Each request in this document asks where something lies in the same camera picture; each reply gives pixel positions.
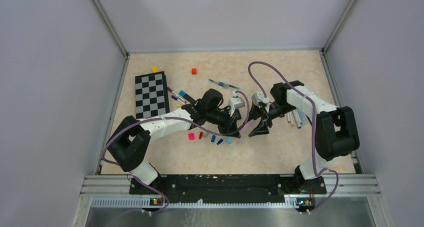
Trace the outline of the grey cap acrylic marker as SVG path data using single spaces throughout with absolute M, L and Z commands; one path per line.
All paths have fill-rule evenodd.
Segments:
M 290 124 L 291 124 L 291 126 L 292 126 L 292 127 L 296 127 L 296 126 L 297 126 L 297 124 L 296 124 L 296 119 L 295 119 L 295 116 L 294 116 L 293 111 L 291 111 L 291 112 L 289 113 L 289 117 L 290 117 Z

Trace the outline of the blue deli whiteboard marker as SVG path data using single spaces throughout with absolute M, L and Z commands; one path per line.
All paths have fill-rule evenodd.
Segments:
M 299 113 L 296 109 L 293 111 L 293 116 L 294 116 L 297 128 L 301 129 L 302 128 L 302 121 L 301 121 Z

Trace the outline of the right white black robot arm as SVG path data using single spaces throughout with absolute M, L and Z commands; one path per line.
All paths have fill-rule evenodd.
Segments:
M 270 93 L 273 102 L 262 92 L 253 94 L 249 119 L 260 122 L 248 136 L 267 135 L 274 119 L 295 110 L 303 112 L 315 130 L 311 138 L 314 152 L 295 168 L 284 190 L 286 193 L 307 193 L 317 189 L 322 172 L 360 146 L 354 112 L 348 106 L 339 107 L 320 99 L 299 80 L 276 83 Z

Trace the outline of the light blue highlighter cap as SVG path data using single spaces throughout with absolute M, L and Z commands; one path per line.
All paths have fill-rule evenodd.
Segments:
M 231 144 L 233 143 L 233 138 L 232 138 L 232 137 L 230 137 L 230 136 L 228 136 L 228 137 L 226 138 L 226 143 L 227 143 L 228 145 L 231 145 Z

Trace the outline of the light blue pastel highlighter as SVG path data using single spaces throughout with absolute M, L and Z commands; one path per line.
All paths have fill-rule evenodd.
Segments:
M 298 115 L 298 119 L 300 121 L 300 124 L 302 126 L 305 126 L 309 123 L 308 119 L 306 118 L 306 116 L 304 115 L 304 113 L 300 110 L 300 109 L 296 109 L 297 115 Z

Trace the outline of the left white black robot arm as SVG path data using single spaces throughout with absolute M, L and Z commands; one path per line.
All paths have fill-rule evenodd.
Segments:
M 105 157 L 106 152 L 109 152 L 114 159 L 112 164 L 137 179 L 147 193 L 154 194 L 161 185 L 159 172 L 145 155 L 149 144 L 155 140 L 194 128 L 214 134 L 203 127 L 205 123 L 217 126 L 217 136 L 240 138 L 237 110 L 250 107 L 248 98 L 241 90 L 233 93 L 225 107 L 221 107 L 223 95 L 212 88 L 197 100 L 187 94 L 184 98 L 187 104 L 163 115 L 142 119 L 132 115 L 125 117 L 102 150 L 103 161 L 109 161 Z

